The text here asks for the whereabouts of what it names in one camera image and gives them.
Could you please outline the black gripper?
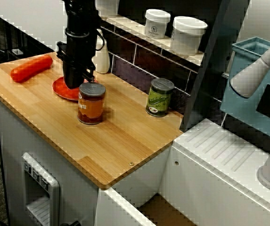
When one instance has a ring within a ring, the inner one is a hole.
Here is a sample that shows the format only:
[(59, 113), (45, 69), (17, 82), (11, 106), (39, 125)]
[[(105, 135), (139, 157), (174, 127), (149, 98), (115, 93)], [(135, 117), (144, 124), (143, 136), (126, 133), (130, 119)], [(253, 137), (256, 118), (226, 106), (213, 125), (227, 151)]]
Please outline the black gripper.
[(84, 80), (94, 81), (96, 32), (75, 34), (65, 30), (66, 43), (58, 42), (57, 57), (63, 62), (64, 82), (69, 89), (78, 88)]

